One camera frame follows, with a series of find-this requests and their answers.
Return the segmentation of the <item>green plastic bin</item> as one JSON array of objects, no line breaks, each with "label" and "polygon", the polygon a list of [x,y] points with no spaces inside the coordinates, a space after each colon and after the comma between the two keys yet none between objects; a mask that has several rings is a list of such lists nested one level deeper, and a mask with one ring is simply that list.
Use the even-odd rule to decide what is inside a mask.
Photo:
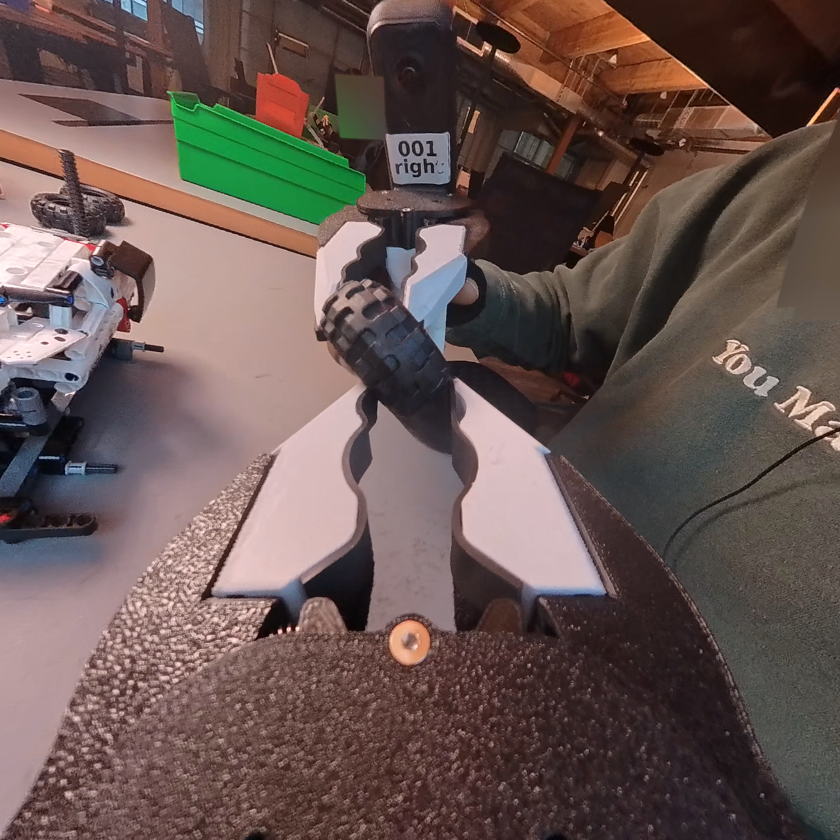
[{"label": "green plastic bin", "polygon": [[342,156],[191,92],[170,91],[181,178],[320,224],[356,204],[364,175]]}]

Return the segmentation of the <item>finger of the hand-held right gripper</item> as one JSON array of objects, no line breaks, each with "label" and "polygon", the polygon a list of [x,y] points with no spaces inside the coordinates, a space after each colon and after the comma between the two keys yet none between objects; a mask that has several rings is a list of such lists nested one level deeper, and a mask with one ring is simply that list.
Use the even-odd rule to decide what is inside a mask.
[{"label": "finger of the hand-held right gripper", "polygon": [[314,281],[314,329],[321,331],[327,300],[347,281],[385,276],[386,235],[371,221],[348,221],[318,247]]},{"label": "finger of the hand-held right gripper", "polygon": [[464,286],[467,257],[465,224],[436,224],[416,231],[411,270],[401,300],[418,322],[431,325]]}]

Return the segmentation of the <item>white toy brick truck model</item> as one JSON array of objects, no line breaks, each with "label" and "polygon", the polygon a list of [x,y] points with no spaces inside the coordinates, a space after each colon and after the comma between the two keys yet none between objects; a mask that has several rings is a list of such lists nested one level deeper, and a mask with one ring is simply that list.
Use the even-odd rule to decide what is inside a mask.
[{"label": "white toy brick truck model", "polygon": [[120,338],[141,322],[154,294],[151,255],[106,237],[108,225],[85,212],[77,161],[59,158],[79,235],[40,224],[1,229],[1,540],[93,534],[95,515],[38,512],[28,491],[40,476],[100,476],[114,464],[76,460],[84,426],[70,403],[101,360],[131,361],[157,344]]}]

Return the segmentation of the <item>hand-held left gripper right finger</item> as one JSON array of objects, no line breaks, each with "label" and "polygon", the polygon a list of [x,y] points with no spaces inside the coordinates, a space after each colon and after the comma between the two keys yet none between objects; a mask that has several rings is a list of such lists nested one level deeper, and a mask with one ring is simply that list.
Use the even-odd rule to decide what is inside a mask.
[{"label": "hand-held left gripper right finger", "polygon": [[451,459],[463,489],[453,519],[453,577],[473,603],[510,591],[607,593],[549,462],[549,450],[466,383],[452,391]]}]

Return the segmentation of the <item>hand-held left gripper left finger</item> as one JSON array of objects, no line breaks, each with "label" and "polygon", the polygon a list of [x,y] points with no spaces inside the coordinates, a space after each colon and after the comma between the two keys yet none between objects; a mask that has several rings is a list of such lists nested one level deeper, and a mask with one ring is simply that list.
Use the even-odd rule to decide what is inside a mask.
[{"label": "hand-held left gripper left finger", "polygon": [[213,596],[370,600],[374,562],[360,482],[376,414],[373,393],[356,385],[277,448]]}]

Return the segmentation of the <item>red plastic bin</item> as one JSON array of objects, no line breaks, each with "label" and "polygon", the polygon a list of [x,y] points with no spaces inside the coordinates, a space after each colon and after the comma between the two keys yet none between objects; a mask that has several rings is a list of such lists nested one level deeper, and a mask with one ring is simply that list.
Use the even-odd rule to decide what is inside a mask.
[{"label": "red plastic bin", "polygon": [[257,121],[300,139],[307,119],[308,104],[308,94],[293,79],[279,73],[257,75]]}]

